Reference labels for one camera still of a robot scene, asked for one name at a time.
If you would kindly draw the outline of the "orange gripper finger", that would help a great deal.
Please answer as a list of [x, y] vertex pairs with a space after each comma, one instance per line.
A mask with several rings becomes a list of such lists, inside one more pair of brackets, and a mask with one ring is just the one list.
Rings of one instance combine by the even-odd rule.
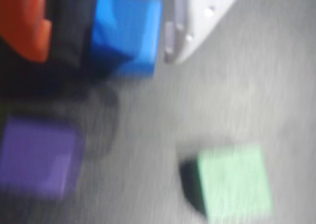
[[46, 0], [0, 0], [0, 37], [26, 60], [45, 62], [52, 34], [45, 13]]

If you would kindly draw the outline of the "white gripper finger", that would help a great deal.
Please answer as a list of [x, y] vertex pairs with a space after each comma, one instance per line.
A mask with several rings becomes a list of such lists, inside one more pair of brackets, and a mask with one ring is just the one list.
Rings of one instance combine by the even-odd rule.
[[164, 60], [187, 60], [237, 0], [174, 0], [174, 15], [164, 25]]

